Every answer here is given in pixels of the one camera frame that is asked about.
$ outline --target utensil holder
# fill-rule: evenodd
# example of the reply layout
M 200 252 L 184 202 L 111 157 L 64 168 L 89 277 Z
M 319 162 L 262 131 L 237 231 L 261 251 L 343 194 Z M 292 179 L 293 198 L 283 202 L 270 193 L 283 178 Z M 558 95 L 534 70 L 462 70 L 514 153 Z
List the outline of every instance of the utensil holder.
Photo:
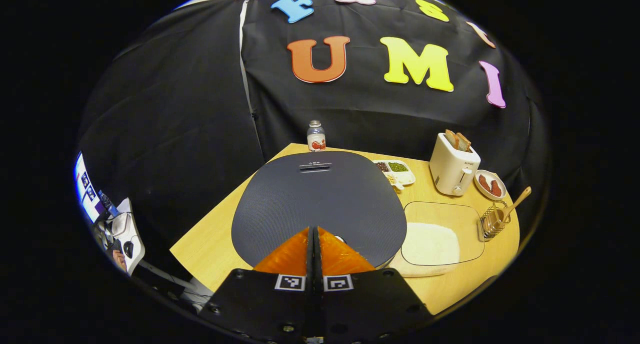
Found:
M 503 208 L 508 207 L 505 201 L 500 200 L 499 203 L 502 203 Z M 489 241 L 493 239 L 499 232 L 501 232 L 505 226 L 511 222 L 511 215 L 507 216 L 503 220 L 500 220 L 498 215 L 495 213 L 497 209 L 496 203 L 494 202 L 487 211 L 480 217 L 480 223 L 482 223 L 483 235 L 485 237 L 485 241 Z

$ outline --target computer mouse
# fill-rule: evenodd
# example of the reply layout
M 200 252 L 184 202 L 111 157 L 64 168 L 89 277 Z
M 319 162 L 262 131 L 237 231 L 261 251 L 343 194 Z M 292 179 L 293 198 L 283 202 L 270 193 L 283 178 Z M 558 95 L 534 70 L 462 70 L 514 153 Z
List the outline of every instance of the computer mouse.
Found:
M 122 250 L 124 251 L 124 254 L 126 256 L 128 256 L 130 259 L 131 257 L 133 257 L 133 243 L 130 241 L 127 241 L 126 243 L 124 243 L 124 245 L 122 246 Z

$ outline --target monitor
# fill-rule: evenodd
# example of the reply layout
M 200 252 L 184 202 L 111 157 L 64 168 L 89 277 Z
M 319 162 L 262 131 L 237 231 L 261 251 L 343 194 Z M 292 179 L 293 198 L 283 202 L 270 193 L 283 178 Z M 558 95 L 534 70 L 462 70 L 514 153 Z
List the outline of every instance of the monitor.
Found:
M 91 221 L 90 224 L 93 224 L 101 215 L 106 213 L 106 209 L 100 200 L 98 190 L 92 184 L 91 179 L 89 179 L 82 152 L 78 154 L 75 161 L 74 177 L 76 178 L 75 188 L 78 201 L 89 217 Z

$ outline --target blue letter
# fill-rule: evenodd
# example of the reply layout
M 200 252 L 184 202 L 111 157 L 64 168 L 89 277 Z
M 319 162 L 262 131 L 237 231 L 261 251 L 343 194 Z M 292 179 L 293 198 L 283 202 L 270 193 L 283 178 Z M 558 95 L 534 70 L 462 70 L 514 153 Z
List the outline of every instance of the blue letter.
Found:
M 271 5 L 271 8 L 280 9 L 288 16 L 288 23 L 294 23 L 314 12 L 311 8 L 302 7 L 302 5 L 311 6 L 311 4 L 313 4 L 311 0 L 278 0 Z

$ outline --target toaster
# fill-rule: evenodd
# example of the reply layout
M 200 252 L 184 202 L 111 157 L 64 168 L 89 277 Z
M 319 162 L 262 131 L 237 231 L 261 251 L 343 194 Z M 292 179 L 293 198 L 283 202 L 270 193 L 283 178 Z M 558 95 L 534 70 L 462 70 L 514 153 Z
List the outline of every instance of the toaster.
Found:
M 473 147 L 469 148 L 471 152 L 455 149 L 444 133 L 438 134 L 433 149 L 429 169 L 436 189 L 446 195 L 462 196 L 473 181 L 480 156 Z

